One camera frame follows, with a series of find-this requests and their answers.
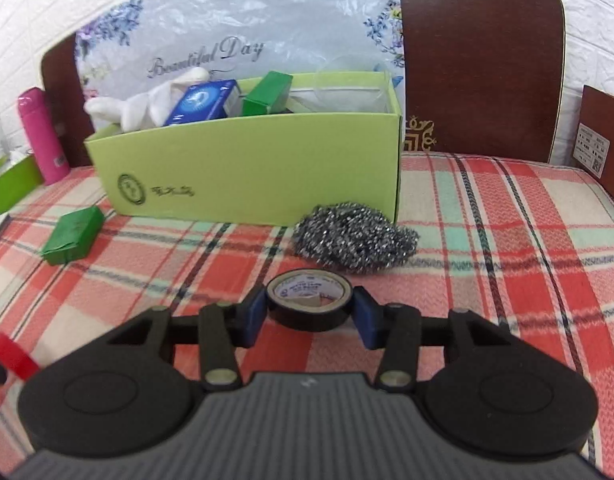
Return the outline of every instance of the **pink bottle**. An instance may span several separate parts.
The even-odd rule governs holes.
[[[49,117],[45,93],[36,87],[23,92],[18,98],[18,114],[46,186],[58,182],[70,167]]]

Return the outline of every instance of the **blue toothpaste box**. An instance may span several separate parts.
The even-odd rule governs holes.
[[[225,119],[238,115],[241,89],[235,79],[190,86],[174,107],[165,126]]]

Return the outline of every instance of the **plaid tablecloth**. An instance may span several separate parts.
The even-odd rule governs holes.
[[[481,156],[406,155],[400,222],[420,232],[402,268],[350,276],[380,302],[427,316],[471,308],[584,374],[600,415],[584,453],[614,475],[614,204],[582,171]],[[62,267],[37,256],[58,218],[98,205],[106,216],[90,255]],[[214,300],[239,301],[258,281],[306,263],[291,229],[117,216],[94,170],[73,170],[12,211],[0,240],[0,331],[47,365],[156,304],[194,314]],[[253,370],[363,370],[351,322],[328,333],[293,332],[267,320],[257,345],[239,349]],[[197,376],[194,348],[175,363]],[[442,366],[423,349],[419,378]],[[0,469],[31,452],[16,413],[22,384],[0,387]]]

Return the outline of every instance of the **green box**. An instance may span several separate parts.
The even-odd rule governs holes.
[[[95,205],[61,216],[40,255],[50,265],[85,258],[104,222],[102,211]]]
[[[332,73],[332,86],[378,87],[378,72]],[[239,81],[250,92],[260,78]],[[314,74],[292,89],[313,88]],[[401,110],[227,118],[85,140],[117,213],[289,226],[317,205],[355,201],[396,219]]]
[[[242,115],[279,114],[285,111],[292,76],[281,72],[269,72],[242,100]]]
[[[6,156],[0,158],[0,168],[6,162]],[[43,182],[33,155],[14,164],[0,176],[0,214],[9,211]]]

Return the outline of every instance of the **roll of black tape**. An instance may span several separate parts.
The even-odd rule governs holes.
[[[304,332],[325,332],[345,322],[353,288],[342,276],[320,269],[290,270],[267,284],[269,315]]]

